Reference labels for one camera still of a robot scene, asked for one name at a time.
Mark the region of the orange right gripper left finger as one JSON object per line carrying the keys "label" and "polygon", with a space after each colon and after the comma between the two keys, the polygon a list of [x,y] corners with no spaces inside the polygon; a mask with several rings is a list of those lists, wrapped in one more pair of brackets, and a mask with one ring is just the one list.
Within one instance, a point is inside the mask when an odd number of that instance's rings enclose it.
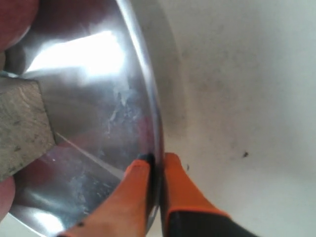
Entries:
{"label": "orange right gripper left finger", "polygon": [[59,237],[144,237],[151,209],[155,158],[139,156],[128,166],[114,192],[89,216]]}

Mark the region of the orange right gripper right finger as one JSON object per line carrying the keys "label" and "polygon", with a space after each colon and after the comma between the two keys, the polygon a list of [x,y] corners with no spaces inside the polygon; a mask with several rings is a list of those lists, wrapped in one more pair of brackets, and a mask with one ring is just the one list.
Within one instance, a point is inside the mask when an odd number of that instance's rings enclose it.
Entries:
{"label": "orange right gripper right finger", "polygon": [[174,153],[163,160],[160,212],[165,237],[254,236],[203,195]]}

